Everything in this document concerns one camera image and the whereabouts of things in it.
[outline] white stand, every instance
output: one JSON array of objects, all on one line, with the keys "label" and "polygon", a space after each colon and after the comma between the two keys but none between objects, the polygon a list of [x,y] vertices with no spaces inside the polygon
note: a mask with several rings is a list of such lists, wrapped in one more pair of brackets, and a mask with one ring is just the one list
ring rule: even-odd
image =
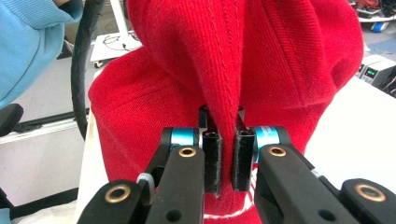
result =
[{"label": "white stand", "polygon": [[91,56],[91,62],[94,63],[96,68],[103,65],[102,60],[118,58],[142,46],[142,44],[135,40],[131,36],[131,33],[128,32],[120,0],[110,0],[110,3],[120,32],[96,37]]}]

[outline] black cable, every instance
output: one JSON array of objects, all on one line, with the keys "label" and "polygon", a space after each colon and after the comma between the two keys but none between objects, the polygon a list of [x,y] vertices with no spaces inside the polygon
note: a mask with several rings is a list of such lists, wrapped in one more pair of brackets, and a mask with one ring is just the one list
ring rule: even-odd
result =
[{"label": "black cable", "polygon": [[73,111],[82,138],[87,133],[87,118],[85,112],[85,63],[91,47],[92,34],[96,23],[102,15],[106,0],[87,0],[78,26],[76,42],[72,57],[71,91]]}]

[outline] red fabric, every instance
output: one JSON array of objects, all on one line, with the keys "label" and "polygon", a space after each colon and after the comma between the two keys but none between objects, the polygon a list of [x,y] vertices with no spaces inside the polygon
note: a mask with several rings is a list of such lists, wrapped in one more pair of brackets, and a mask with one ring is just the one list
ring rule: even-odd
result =
[{"label": "red fabric", "polygon": [[[224,138],[221,195],[205,212],[244,206],[231,169],[237,107],[248,126],[279,125],[304,152],[323,111],[358,70],[361,28],[347,1],[130,0],[144,47],[92,84],[92,111],[110,180],[135,180],[163,127],[197,127],[208,104]],[[259,223],[255,209],[205,223]]]}]

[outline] blue garment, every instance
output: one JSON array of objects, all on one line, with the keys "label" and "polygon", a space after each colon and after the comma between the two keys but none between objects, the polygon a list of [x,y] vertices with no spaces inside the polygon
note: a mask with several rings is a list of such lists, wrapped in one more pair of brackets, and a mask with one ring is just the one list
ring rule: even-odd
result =
[{"label": "blue garment", "polygon": [[64,24],[82,15],[82,1],[0,0],[0,109],[12,103],[62,50]]},{"label": "blue garment", "polygon": [[0,209],[0,224],[9,224],[11,220],[9,220],[9,208],[1,208]]}]

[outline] white table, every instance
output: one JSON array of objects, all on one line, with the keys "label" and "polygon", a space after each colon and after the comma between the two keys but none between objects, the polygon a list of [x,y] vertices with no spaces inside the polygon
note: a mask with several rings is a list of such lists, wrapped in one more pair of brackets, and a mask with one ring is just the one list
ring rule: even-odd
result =
[{"label": "white table", "polygon": [[[323,114],[305,156],[337,188],[366,178],[396,192],[396,100],[356,77]],[[107,182],[94,117],[90,116],[76,218]]]}]

